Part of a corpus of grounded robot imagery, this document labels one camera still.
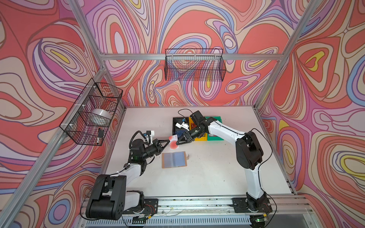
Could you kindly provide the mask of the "white card red circle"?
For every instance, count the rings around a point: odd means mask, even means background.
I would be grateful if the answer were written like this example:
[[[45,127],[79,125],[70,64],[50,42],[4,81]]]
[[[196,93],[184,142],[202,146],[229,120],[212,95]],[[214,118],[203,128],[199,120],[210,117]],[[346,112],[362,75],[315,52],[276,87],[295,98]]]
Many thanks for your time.
[[[177,141],[178,141],[178,136],[177,135],[172,135],[169,137],[170,140],[170,149],[171,150],[176,150],[179,148],[179,145],[177,145]]]

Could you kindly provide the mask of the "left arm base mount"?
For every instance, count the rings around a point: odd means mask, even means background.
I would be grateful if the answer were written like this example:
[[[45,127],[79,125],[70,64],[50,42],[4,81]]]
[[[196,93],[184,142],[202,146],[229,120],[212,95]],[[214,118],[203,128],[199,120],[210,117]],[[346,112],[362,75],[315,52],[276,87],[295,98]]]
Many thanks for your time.
[[[158,212],[159,200],[157,198],[144,199],[136,207],[129,208],[123,211],[123,215],[153,215]]]

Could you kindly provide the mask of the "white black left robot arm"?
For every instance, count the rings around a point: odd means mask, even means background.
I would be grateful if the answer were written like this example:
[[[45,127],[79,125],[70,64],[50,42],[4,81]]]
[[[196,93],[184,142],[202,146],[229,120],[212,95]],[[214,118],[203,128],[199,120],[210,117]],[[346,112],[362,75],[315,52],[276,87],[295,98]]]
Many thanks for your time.
[[[91,190],[85,218],[88,220],[119,220],[127,210],[143,212],[144,193],[127,190],[127,186],[140,177],[147,165],[148,158],[154,158],[169,145],[169,140],[145,141],[136,139],[129,143],[129,157],[123,170],[112,174],[102,174],[96,179]]]

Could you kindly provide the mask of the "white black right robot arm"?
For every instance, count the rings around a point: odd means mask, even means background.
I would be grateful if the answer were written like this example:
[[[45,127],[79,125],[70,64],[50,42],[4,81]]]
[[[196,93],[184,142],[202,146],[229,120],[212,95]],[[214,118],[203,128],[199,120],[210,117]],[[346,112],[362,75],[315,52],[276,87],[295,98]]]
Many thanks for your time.
[[[254,132],[242,132],[228,127],[214,117],[206,118],[200,111],[190,115],[195,127],[184,132],[177,140],[177,145],[193,142],[204,134],[215,135],[235,146],[236,160],[245,169],[248,189],[246,192],[248,208],[257,212],[267,199],[259,177],[259,165],[262,163],[263,149]]]

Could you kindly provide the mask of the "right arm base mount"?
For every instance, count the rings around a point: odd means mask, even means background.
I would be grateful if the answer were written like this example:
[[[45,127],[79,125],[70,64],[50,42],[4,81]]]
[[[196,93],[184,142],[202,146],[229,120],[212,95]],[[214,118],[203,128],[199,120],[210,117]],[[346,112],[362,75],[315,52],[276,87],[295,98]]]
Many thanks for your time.
[[[273,212],[271,203],[266,195],[259,199],[254,198],[232,198],[232,204],[235,213],[266,213]]]

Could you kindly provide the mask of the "tan leather card holder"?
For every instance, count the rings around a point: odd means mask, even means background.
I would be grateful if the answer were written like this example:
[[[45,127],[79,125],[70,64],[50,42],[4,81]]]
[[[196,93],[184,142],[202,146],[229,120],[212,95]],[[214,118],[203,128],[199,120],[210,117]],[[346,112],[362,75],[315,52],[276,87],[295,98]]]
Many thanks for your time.
[[[174,152],[162,154],[162,168],[177,168],[187,166],[186,152]]]

